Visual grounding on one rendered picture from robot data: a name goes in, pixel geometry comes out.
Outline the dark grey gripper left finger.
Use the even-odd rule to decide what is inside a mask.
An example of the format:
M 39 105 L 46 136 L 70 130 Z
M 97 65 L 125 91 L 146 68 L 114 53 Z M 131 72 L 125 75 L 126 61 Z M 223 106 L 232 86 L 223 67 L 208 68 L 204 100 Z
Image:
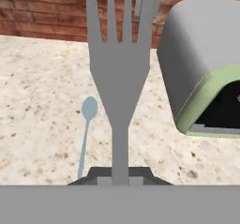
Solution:
M 73 186 L 97 186 L 110 185 L 112 183 L 112 168 L 111 167 L 92 167 L 85 177 L 82 177 L 71 184 Z

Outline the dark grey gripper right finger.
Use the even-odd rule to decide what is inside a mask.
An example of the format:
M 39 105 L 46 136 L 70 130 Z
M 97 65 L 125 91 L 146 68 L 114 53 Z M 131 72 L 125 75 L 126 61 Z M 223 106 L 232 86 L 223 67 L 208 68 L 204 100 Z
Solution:
M 131 186 L 167 186 L 171 183 L 162 180 L 152 173 L 149 167 L 130 167 L 129 173 L 129 184 Z

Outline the grey fork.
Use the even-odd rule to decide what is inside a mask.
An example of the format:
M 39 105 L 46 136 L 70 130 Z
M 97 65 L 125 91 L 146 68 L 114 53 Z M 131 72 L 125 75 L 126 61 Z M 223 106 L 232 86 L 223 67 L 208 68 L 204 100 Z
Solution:
M 123 37 L 117 39 L 115 3 L 108 1 L 108 40 L 103 41 L 98 1 L 86 0 L 90 70 L 112 127 L 112 183 L 128 179 L 128 127 L 150 69 L 151 0 L 142 0 L 139 33 L 132 41 L 132 0 L 125 0 Z

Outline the light blue spoon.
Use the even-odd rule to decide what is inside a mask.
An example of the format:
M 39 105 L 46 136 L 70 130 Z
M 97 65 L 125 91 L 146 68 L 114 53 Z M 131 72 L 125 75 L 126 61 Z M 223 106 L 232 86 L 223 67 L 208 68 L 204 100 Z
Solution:
M 98 112 L 98 103 L 94 97 L 87 97 L 82 104 L 82 115 L 85 119 L 85 130 L 82 138 L 82 150 L 80 154 L 80 162 L 78 168 L 78 178 L 83 177 L 83 169 L 84 169 L 84 158 L 86 152 L 86 144 L 87 144 L 87 135 L 89 124 L 91 120 L 96 116 Z

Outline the grey and green toaster oven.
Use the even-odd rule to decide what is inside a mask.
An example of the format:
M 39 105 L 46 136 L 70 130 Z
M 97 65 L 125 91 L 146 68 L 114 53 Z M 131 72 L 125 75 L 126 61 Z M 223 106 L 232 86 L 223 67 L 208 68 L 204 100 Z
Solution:
M 157 58 L 179 132 L 240 139 L 240 0 L 183 0 Z

